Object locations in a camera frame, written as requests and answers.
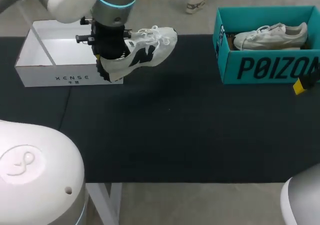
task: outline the shoe sole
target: shoe sole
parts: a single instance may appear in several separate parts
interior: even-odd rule
[[[301,50],[301,47],[284,47],[279,49],[261,49],[261,50],[253,50],[253,49],[242,49],[233,44],[233,48],[236,51],[274,51],[274,50]]]
[[[108,81],[108,82],[116,82],[122,78],[124,78],[125,76],[129,75],[130,73],[132,73],[134,70],[138,69],[138,68],[142,68],[142,67],[156,67],[157,65],[143,65],[143,64],[136,64],[134,66],[122,69],[122,70],[117,70],[114,72],[107,72],[104,70],[104,68],[102,67],[100,62],[96,63],[96,67],[98,72],[100,73],[100,75],[103,77],[104,80]]]

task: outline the black mat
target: black mat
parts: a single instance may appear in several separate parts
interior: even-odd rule
[[[320,89],[222,85],[211,35],[125,85],[73,87],[61,131],[88,182],[284,182],[320,162]]]
[[[0,39],[0,120],[59,129],[69,87],[24,87],[14,66],[24,37]]]

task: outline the white sneaker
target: white sneaker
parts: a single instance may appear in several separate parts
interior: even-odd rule
[[[308,38],[308,26],[286,26],[278,23],[262,26],[256,31],[242,32],[235,36],[233,44],[238,50],[300,49]]]
[[[98,71],[105,80],[114,82],[136,68],[155,67],[171,54],[177,41],[177,32],[171,27],[153,26],[132,32],[131,38],[125,40],[130,54],[115,60],[101,57],[97,64]]]

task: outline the n logo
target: n logo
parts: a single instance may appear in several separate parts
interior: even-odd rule
[[[129,67],[132,67],[136,65],[137,63],[143,64],[145,62],[151,62],[152,59],[154,58],[153,52],[155,51],[154,46],[150,46],[148,49],[148,54],[146,53],[145,48],[141,48],[134,56],[134,59],[132,60],[131,64]]]

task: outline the person's foot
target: person's foot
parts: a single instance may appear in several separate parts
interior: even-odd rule
[[[188,3],[185,11],[187,14],[195,14],[197,11],[203,8],[205,3],[206,3],[206,0],[203,0],[202,2],[199,2],[197,4]]]

